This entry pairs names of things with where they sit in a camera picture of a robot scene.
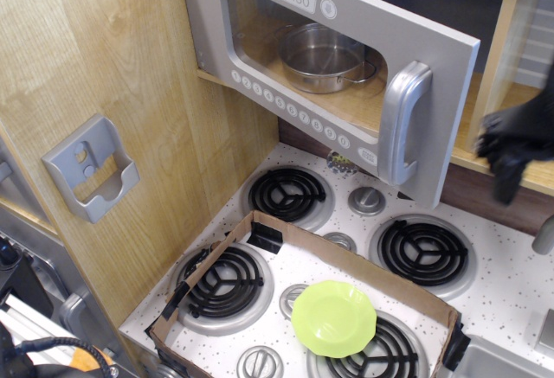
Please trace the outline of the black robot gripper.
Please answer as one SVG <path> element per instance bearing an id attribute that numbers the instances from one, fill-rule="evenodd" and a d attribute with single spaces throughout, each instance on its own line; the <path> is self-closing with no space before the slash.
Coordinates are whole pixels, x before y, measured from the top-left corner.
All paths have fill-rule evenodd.
<path id="1" fill-rule="evenodd" d="M 475 153 L 493 175 L 493 199 L 512 203 L 527 165 L 553 159 L 553 92 L 484 117 Z"/>

